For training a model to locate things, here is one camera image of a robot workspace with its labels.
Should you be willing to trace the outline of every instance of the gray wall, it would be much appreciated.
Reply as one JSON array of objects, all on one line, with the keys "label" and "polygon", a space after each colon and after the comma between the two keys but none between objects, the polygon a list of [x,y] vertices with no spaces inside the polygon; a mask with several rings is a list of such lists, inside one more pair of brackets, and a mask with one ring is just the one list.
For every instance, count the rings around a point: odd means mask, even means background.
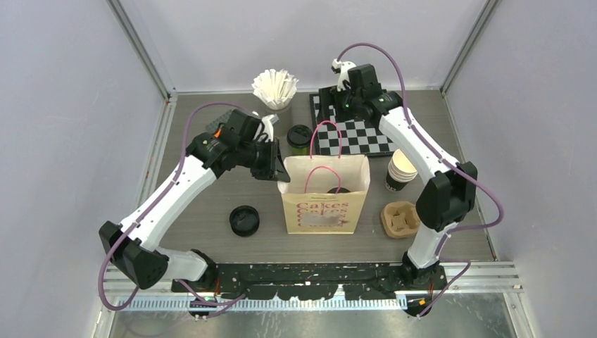
[{"label": "gray wall", "polygon": [[89,337],[163,100],[102,0],[0,4],[0,337]]},{"label": "gray wall", "polygon": [[505,205],[491,238],[545,337],[597,332],[596,16],[594,0],[502,1],[448,93],[465,156]]},{"label": "gray wall", "polygon": [[[152,60],[179,92],[250,89],[265,69],[287,69],[300,88],[330,86],[332,59],[372,42],[404,69],[409,89],[439,87],[484,0],[122,0]],[[380,81],[398,80],[373,50],[347,60],[371,63]]]}]

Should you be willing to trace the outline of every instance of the table surface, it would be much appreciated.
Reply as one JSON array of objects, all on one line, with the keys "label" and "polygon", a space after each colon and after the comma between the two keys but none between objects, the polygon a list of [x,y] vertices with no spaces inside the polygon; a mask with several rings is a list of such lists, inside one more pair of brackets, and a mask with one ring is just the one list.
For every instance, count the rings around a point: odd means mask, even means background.
[{"label": "table surface", "polygon": [[[158,183],[176,166],[182,133],[188,115],[195,107],[212,101],[239,104],[263,111],[252,94],[180,95],[165,145]],[[445,103],[438,91],[409,91],[409,108],[419,123],[447,152],[460,159],[458,142]],[[311,126],[308,93],[297,93],[292,100],[294,124]],[[198,113],[189,131],[189,141],[205,131],[205,126],[227,108],[210,107]],[[289,156],[286,140],[281,140],[282,156]],[[393,201],[415,203],[423,184],[410,182],[400,192],[384,186],[389,157],[370,158],[371,184],[354,234],[287,234],[282,198],[275,182],[257,181],[249,169],[235,168],[205,189],[176,219],[161,246],[168,249],[198,249],[220,263],[320,263],[400,261],[413,238],[392,239],[379,218],[381,210]],[[228,216],[240,205],[259,212],[260,226],[251,237],[238,237],[230,229]],[[469,213],[460,225],[479,224],[478,212]],[[457,232],[447,242],[442,255],[492,261],[491,249],[483,231]]]}]

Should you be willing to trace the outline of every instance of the pink bag handle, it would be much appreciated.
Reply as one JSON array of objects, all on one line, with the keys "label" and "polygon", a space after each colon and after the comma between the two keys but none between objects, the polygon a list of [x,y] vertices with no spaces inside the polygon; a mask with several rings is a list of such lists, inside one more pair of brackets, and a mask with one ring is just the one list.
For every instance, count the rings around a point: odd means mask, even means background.
[{"label": "pink bag handle", "polygon": [[340,140],[339,140],[340,151],[338,152],[338,158],[340,158],[340,155],[342,154],[342,133],[340,132],[340,129],[338,129],[338,125],[336,123],[333,123],[330,120],[321,121],[315,128],[315,131],[313,132],[313,136],[311,136],[311,145],[309,147],[309,156],[311,157],[311,159],[313,159],[313,141],[315,141],[315,136],[317,135],[317,131],[319,130],[319,127],[321,127],[324,124],[334,125],[334,127],[336,127],[336,131],[338,132],[338,135],[340,136]]},{"label": "pink bag handle", "polygon": [[340,187],[342,186],[342,179],[340,178],[340,175],[338,175],[338,173],[336,173],[336,171],[334,169],[331,169],[327,165],[318,165],[317,167],[315,167],[311,170],[311,172],[309,173],[309,176],[307,176],[307,182],[305,182],[305,194],[307,193],[307,186],[309,185],[309,180],[311,179],[311,175],[313,175],[313,172],[315,172],[317,169],[321,169],[321,168],[328,169],[334,175],[336,175],[336,177],[338,177],[338,188],[336,189],[336,194],[338,194],[338,192],[340,191]]}]

